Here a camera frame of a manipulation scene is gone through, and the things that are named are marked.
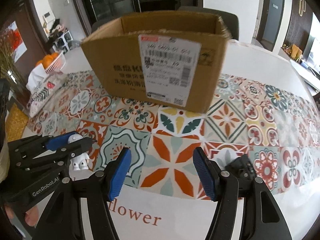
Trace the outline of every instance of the table runner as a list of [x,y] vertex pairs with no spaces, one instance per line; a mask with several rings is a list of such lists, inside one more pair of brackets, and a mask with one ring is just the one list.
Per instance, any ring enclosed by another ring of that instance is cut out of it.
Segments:
[[76,130],[97,140],[89,152],[92,171],[129,147],[124,183],[162,195],[209,199],[192,163],[198,146],[221,168],[248,154],[273,194],[320,176],[320,119],[313,104],[227,74],[220,75],[208,112],[199,114],[114,97],[93,71],[71,73],[28,127],[55,136]]

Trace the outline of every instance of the white basket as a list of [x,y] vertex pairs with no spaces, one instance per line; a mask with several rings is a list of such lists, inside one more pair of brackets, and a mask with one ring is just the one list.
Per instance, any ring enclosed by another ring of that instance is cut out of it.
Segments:
[[60,71],[66,64],[66,58],[63,55],[63,52],[57,56],[57,58],[46,68],[45,72],[49,74],[52,71]]

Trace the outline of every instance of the metal screw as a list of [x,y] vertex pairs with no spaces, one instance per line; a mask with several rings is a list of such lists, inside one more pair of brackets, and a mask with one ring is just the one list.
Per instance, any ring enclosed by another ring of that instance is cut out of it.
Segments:
[[70,181],[69,177],[65,177],[65,178],[62,179],[62,183],[64,183],[64,184],[69,183],[69,181]]
[[230,173],[228,171],[221,171],[223,177],[229,177]]
[[104,172],[103,171],[97,171],[96,172],[96,176],[97,177],[102,177],[104,175]]
[[254,180],[257,182],[257,183],[262,183],[262,179],[260,177],[255,177]]

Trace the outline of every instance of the barcode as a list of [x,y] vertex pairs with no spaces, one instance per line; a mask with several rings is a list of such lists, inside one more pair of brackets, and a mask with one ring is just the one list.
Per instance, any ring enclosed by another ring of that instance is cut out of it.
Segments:
[[190,76],[190,68],[184,67],[182,70],[182,75],[181,75],[181,87],[187,87],[188,86],[188,81],[189,81],[189,76]]
[[161,98],[161,100],[163,100],[163,98],[165,98],[165,95],[161,95],[161,94],[158,94],[158,93],[154,93],[154,92],[148,92],[147,93],[147,96],[149,98]]
[[169,84],[172,84],[174,86],[178,86],[180,83],[180,79],[179,78],[169,78]]
[[163,58],[168,58],[171,60],[183,61],[186,63],[190,63],[192,60],[192,57],[187,56],[187,55],[182,55],[182,54],[177,54],[177,53],[172,53],[172,52],[167,52],[167,51],[159,51],[159,50],[154,50],[154,49],[147,50],[147,54],[148,54],[148,56],[163,57]]
[[147,68],[149,68],[149,66],[153,66],[153,63],[150,61],[150,57],[144,57],[144,63]]
[[182,100],[182,99],[177,99],[177,98],[175,98],[175,99],[174,99],[174,104],[179,105],[179,106],[182,106],[182,105],[183,105],[183,100]]

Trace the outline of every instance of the person's hand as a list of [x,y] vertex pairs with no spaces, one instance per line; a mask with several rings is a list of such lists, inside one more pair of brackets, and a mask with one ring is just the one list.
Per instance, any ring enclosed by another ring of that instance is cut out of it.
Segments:
[[[4,205],[5,212],[7,213],[7,216],[9,219],[13,219],[13,210],[7,206]],[[26,215],[24,217],[25,222],[27,223],[28,226],[34,227],[36,223],[38,222],[39,219],[39,210],[37,206],[34,206],[33,208],[29,209],[26,212]]]

